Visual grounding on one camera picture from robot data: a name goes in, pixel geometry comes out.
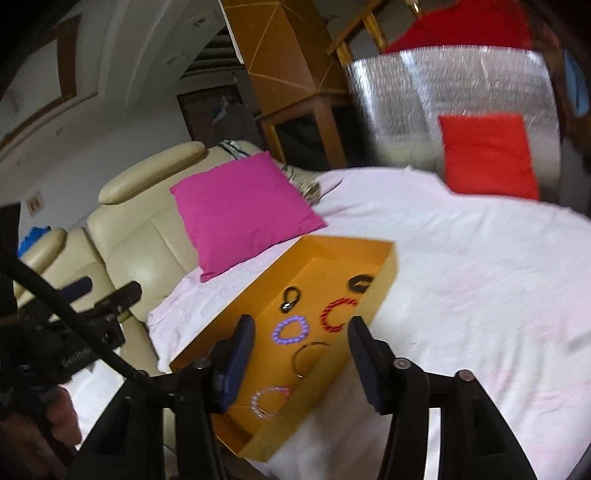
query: black hair tie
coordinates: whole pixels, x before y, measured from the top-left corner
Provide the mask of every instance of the black hair tie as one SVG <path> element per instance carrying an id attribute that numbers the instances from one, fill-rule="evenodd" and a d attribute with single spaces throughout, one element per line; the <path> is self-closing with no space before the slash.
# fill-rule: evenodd
<path id="1" fill-rule="evenodd" d="M 374 277 L 371 275 L 356 275 L 349 280 L 349 290 L 355 293 L 365 293 L 373 281 Z"/>
<path id="2" fill-rule="evenodd" d="M 292 301 L 289 301 L 289 299 L 287 297 L 293 291 L 295 292 L 295 298 Z M 283 303 L 281 304 L 280 310 L 283 313 L 289 313 L 296 306 L 296 303 L 298 303 L 300 301 L 300 298 L 301 298 L 301 291 L 299 288 L 287 287 L 285 289 L 285 292 L 283 292 Z"/>

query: red bracelet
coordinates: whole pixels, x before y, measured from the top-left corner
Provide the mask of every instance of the red bracelet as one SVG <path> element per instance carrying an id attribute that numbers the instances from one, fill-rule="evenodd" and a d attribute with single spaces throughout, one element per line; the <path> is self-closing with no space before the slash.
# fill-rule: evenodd
<path id="1" fill-rule="evenodd" d="M 354 307 L 356 307 L 358 303 L 359 302 L 357 302 L 357 300 L 355 299 L 346 299 L 345 297 L 341 297 L 338 300 L 331 301 L 328 304 L 328 306 L 324 310 L 322 310 L 322 313 L 320 314 L 320 324 L 322 325 L 322 328 L 330 333 L 339 333 L 343 329 L 345 324 L 341 323 L 337 326 L 329 325 L 326 319 L 330 315 L 330 312 L 332 312 L 332 309 L 340 305 L 353 305 Z"/>

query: blue cloth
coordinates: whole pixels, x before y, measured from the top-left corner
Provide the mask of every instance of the blue cloth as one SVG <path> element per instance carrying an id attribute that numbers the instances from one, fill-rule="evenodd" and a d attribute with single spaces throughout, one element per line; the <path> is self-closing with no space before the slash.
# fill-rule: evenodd
<path id="1" fill-rule="evenodd" d="M 570 104 L 576 117 L 589 113 L 589 92 L 585 74 L 577 61 L 568 52 L 564 51 L 564 71 L 566 73 L 566 89 L 569 93 Z"/>
<path id="2" fill-rule="evenodd" d="M 34 226 L 31 228 L 27 236 L 22 240 L 20 247 L 18 247 L 17 257 L 21 258 L 49 230 L 51 230 L 50 226 Z"/>

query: white bed sheet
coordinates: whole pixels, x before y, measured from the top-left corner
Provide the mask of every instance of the white bed sheet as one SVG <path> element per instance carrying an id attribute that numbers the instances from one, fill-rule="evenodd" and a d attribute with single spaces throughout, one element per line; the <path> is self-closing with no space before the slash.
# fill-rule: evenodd
<path id="1" fill-rule="evenodd" d="M 315 207 L 319 235 L 397 242 L 400 273 L 371 325 L 423 370 L 472 370 L 540 480 L 564 479 L 591 441 L 591 222 L 528 200 L 459 196 L 430 173 L 362 168 Z M 168 364 L 294 241 L 204 284 L 187 275 L 149 318 Z M 348 365 L 297 433 L 264 465 L 285 480 L 375 478 L 388 436 Z M 426 478 L 437 478 L 431 425 Z"/>

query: cream leather sofa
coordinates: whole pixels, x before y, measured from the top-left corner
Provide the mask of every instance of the cream leather sofa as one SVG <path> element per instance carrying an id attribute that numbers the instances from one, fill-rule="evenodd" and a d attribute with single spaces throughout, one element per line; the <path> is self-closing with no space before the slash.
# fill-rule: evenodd
<path id="1" fill-rule="evenodd" d="M 261 151 L 248 142 L 238 144 L 250 154 Z M 121 355 L 134 367 L 158 375 L 157 357 L 142 322 L 197 267 L 196 251 L 169 189 L 189 175 L 231 160 L 223 148 L 207 150 L 201 142 L 180 144 L 146 158 L 100 191 L 100 206 L 88 219 L 90 236 L 84 228 L 70 233 L 53 229 L 22 260 L 56 288 L 90 277 L 92 291 L 73 304 L 78 311 L 131 280 L 138 281 L 142 298 L 131 307 L 132 315 L 121 318 L 126 339 Z M 31 298 L 18 284 L 15 296 L 19 305 Z"/>
<path id="2" fill-rule="evenodd" d="M 238 144 L 250 154 L 261 151 L 248 142 Z M 188 142 L 134 165 L 100 191 L 101 205 L 89 216 L 88 228 L 115 287 L 131 280 L 142 285 L 142 299 L 131 307 L 138 320 L 145 322 L 197 267 L 197 252 L 170 187 L 232 160 L 223 148 Z"/>
<path id="3" fill-rule="evenodd" d="M 97 301 L 115 291 L 99 253 L 83 228 L 70 233 L 63 228 L 51 230 L 23 255 L 22 260 L 55 288 L 90 277 L 92 291 L 72 304 L 77 311 L 93 307 Z M 18 284 L 15 284 L 15 296 L 19 306 L 32 298 Z M 157 375 L 156 353 L 144 325 L 129 313 L 124 313 L 120 320 L 126 339 L 121 356 L 135 368 Z"/>

